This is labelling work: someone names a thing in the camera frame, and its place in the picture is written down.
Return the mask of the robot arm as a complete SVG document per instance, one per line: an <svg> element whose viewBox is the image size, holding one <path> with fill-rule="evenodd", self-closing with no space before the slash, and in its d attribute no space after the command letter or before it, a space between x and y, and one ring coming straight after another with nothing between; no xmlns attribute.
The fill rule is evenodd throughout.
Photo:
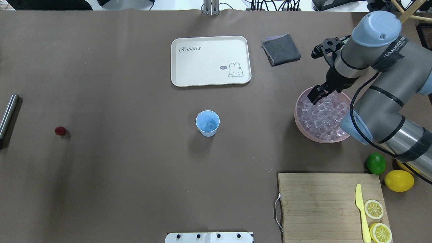
<svg viewBox="0 0 432 243"><path fill-rule="evenodd" d="M355 92L341 128L362 144L370 144L410 172L431 183L431 131L401 115L415 95L431 94L431 51L401 34L402 23L392 13L366 14L350 35L327 38L311 57L324 57L326 81L307 97L316 104L333 92L352 86L368 68L375 75L361 97Z"/></svg>

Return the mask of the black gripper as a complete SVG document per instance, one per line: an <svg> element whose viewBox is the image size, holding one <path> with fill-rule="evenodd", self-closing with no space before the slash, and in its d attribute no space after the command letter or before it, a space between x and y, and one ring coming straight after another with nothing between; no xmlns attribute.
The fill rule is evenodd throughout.
<svg viewBox="0 0 432 243"><path fill-rule="evenodd" d="M348 78L337 72L334 67L330 67L326 73L326 82L325 85L316 85L312 87L310 92L307 94L307 98L309 101L316 105L321 99L329 96L329 92L337 92L341 93L345 89L349 89L355 81L358 80L356 78Z"/></svg>

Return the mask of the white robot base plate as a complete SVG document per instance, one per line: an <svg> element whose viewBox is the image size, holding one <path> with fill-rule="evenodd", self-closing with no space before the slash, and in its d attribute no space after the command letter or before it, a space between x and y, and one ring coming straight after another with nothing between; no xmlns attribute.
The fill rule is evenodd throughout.
<svg viewBox="0 0 432 243"><path fill-rule="evenodd" d="M250 232L168 233L165 243L254 243Z"/></svg>

